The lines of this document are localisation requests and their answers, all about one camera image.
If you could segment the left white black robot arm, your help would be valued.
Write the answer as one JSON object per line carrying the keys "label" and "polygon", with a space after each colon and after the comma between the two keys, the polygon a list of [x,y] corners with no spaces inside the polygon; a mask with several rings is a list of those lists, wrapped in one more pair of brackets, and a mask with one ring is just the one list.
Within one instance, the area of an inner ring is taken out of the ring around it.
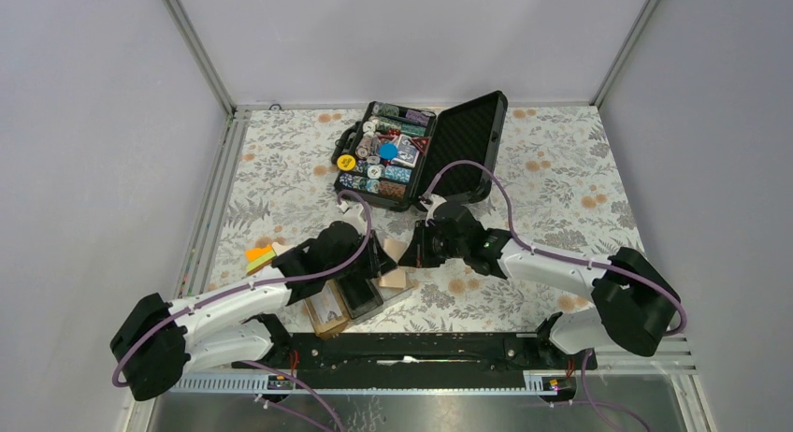
{"label": "left white black robot arm", "polygon": [[328,281],[371,281],[395,269],[397,260],[371,228],[358,231],[336,221],[237,283],[171,301],[146,295],[110,341],[117,361],[111,382],[143,401],[163,394],[193,369],[241,360],[279,367],[291,345],[258,315],[317,295]]}

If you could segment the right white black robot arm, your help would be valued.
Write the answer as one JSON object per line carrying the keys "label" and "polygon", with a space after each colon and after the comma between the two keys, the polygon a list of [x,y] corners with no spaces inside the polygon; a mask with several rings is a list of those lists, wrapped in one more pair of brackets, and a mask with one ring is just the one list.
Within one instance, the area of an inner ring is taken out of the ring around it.
{"label": "right white black robot arm", "polygon": [[458,203],[444,202],[416,222],[399,263],[435,268],[451,259],[483,276],[536,281],[592,303],[588,310],[553,314],[538,328],[536,354],[546,367],[562,367],[576,353],[609,344],[651,357],[673,321],[683,317],[680,297],[634,249],[591,257],[541,249],[521,243],[511,230],[484,227]]}

